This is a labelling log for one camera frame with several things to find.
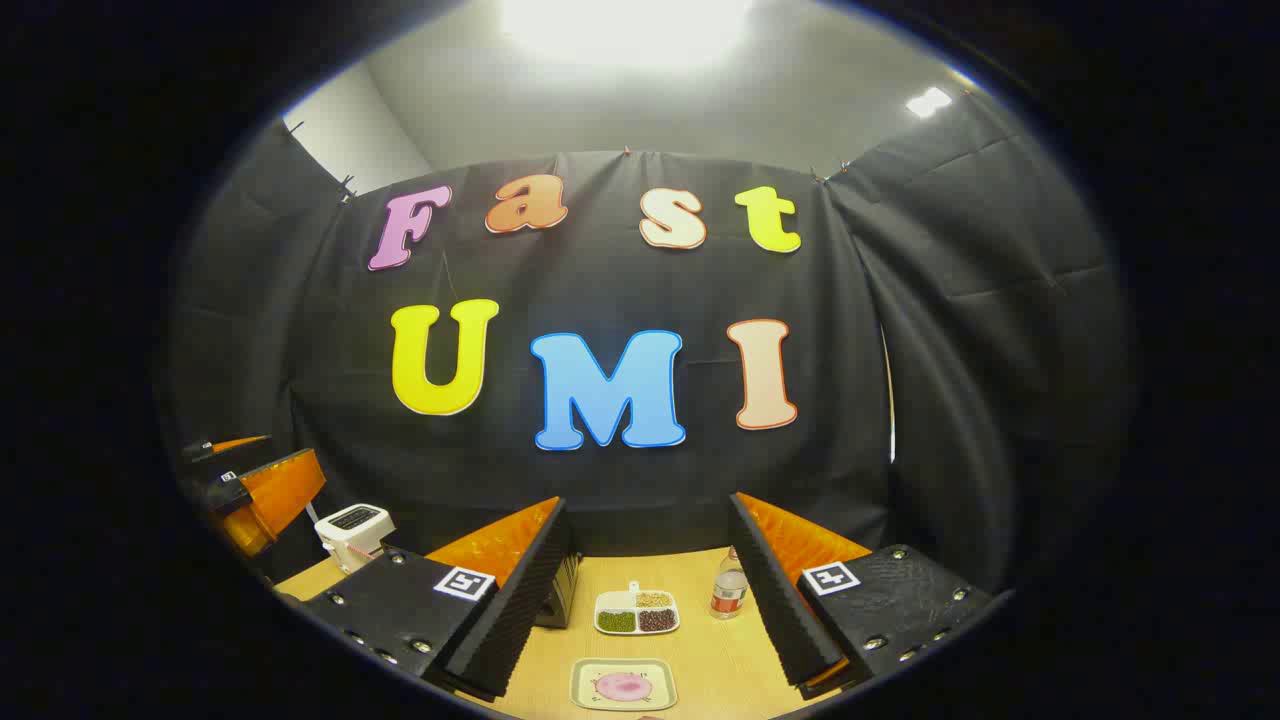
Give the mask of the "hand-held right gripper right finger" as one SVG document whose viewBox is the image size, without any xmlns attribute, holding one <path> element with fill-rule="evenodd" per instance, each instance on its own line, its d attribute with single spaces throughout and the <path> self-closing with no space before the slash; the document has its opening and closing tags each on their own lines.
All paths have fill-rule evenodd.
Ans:
<svg viewBox="0 0 1280 720">
<path fill-rule="evenodd" d="M 730 538 L 786 682 L 806 696 L 923 659 L 993 601 L 909 544 L 869 550 L 741 492 Z"/>
</svg>

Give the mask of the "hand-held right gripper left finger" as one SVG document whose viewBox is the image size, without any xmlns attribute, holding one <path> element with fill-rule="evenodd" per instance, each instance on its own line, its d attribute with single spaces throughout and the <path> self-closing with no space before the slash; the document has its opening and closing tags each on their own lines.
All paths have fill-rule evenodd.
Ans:
<svg viewBox="0 0 1280 720">
<path fill-rule="evenodd" d="M 570 556 L 564 509 L 550 497 L 426 555 L 387 546 L 298 609 L 384 666 L 494 700 Z"/>
</svg>

